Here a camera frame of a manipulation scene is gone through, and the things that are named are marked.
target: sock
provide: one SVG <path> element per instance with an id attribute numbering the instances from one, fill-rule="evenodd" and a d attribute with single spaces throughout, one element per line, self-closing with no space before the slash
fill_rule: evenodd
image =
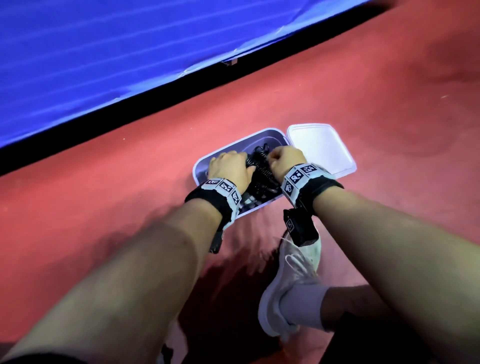
<path id="1" fill-rule="evenodd" d="M 280 312 L 291 324 L 325 331 L 320 307 L 329 288 L 321 283 L 294 284 L 280 299 Z"/>

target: floor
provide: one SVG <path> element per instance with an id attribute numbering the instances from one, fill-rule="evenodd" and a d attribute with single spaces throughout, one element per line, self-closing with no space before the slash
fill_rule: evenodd
<path id="1" fill-rule="evenodd" d="M 0 177 L 0 341 L 25 334 L 146 220 L 179 205 L 198 158 L 266 127 L 332 124 L 358 165 L 341 180 L 348 189 L 480 243 L 479 98 L 480 3 L 404 0 L 314 48 Z M 208 258 L 179 318 L 186 363 L 318 362 L 328 334 L 303 329 L 281 349 L 255 318 L 286 206 L 280 199 L 243 217 Z M 363 283 L 321 234 L 324 282 Z"/>

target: hand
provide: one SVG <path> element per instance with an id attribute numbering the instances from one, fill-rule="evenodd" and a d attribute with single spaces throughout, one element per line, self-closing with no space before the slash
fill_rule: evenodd
<path id="1" fill-rule="evenodd" d="M 268 163 L 276 180 L 283 182 L 288 171 L 297 164 L 307 163 L 303 152 L 292 146 L 278 146 L 268 155 Z"/>
<path id="2" fill-rule="evenodd" d="M 208 178 L 226 178 L 237 186 L 240 194 L 243 194 L 255 171 L 255 166 L 246 167 L 247 153 L 237 153 L 232 150 L 228 153 L 222 153 L 218 158 L 213 157 L 208 166 Z"/>

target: shoe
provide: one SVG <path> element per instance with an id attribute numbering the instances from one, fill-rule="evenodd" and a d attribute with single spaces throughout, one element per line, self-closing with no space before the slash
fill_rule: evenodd
<path id="1" fill-rule="evenodd" d="M 298 325 L 289 323 L 280 312 L 280 299 L 295 283 L 317 283 L 316 268 L 320 262 L 320 239 L 306 247 L 297 247 L 282 238 L 278 255 L 278 272 L 264 291 L 258 306 L 258 321 L 269 336 L 280 336 L 286 342 L 298 330 Z"/>

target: white plastic lid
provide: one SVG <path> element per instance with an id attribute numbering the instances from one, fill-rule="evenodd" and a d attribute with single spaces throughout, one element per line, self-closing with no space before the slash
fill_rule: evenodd
<path id="1" fill-rule="evenodd" d="M 300 149 L 307 162 L 318 164 L 335 178 L 357 170 L 357 164 L 342 139 L 329 124 L 295 124 L 287 129 L 292 145 Z"/>

